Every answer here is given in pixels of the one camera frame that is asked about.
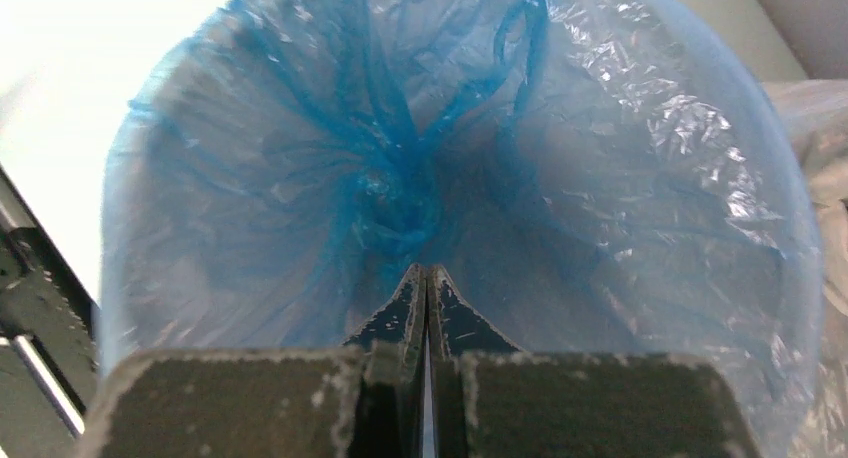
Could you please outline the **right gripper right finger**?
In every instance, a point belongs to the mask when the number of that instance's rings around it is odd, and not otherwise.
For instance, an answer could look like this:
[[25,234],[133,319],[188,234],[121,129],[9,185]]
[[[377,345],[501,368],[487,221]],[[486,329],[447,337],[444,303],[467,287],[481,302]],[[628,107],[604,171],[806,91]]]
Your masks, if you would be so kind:
[[440,457],[755,457],[731,388],[685,354],[532,353],[426,275]]

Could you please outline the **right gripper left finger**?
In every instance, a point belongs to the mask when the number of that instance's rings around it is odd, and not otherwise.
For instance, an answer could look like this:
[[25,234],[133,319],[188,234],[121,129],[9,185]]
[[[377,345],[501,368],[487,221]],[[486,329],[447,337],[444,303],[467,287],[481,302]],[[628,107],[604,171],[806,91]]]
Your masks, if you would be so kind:
[[158,349],[107,377],[80,457],[418,457],[425,270],[330,348]]

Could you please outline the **blue plastic trash bag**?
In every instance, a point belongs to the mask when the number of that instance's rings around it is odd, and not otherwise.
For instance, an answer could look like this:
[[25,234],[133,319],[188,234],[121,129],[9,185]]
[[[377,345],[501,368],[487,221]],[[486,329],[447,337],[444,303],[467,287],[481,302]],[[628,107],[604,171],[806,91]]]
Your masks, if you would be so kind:
[[676,0],[231,0],[109,151],[98,347],[327,346],[414,263],[529,351],[709,359],[768,457],[819,357],[768,96]]

